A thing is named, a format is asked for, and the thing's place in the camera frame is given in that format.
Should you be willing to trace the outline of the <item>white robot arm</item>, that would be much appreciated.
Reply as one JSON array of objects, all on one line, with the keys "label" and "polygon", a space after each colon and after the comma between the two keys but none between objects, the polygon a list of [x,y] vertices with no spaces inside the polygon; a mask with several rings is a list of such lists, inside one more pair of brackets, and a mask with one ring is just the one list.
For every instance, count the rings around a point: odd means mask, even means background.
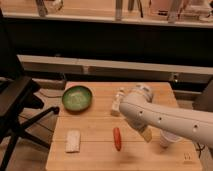
[{"label": "white robot arm", "polygon": [[213,112],[174,108],[153,103],[146,84],[136,84],[121,100],[119,110],[138,133],[148,126],[173,133],[213,148]]}]

